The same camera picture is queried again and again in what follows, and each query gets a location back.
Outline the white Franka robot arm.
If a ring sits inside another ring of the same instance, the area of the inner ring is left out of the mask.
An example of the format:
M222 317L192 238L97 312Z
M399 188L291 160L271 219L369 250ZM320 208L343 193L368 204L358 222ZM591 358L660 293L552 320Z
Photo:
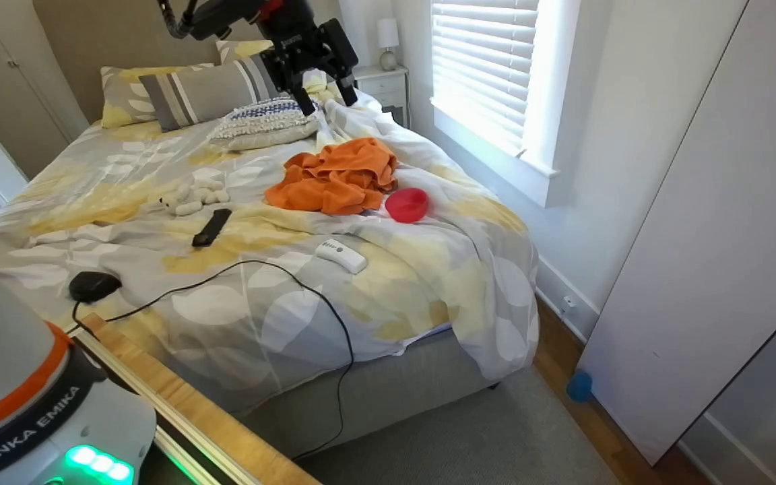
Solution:
M275 90L304 114L302 73L327 69L357 103L358 57L337 20L315 21L307 0L188 0L175 14L156 0L172 38L227 38L257 24ZM156 412L95 363L63 325L37 317L0 286L0 485L137 485L155 445Z

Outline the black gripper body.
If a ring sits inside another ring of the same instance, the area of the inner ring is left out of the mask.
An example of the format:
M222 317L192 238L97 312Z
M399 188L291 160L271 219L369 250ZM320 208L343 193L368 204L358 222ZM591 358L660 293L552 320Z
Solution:
M273 40L273 48L262 57L273 84L281 92L288 92L304 117L315 111L302 87L307 69L324 69L337 84L345 106L358 100L354 76L358 57L337 20L328 20L320 26L311 20L296 26L268 21L262 32Z

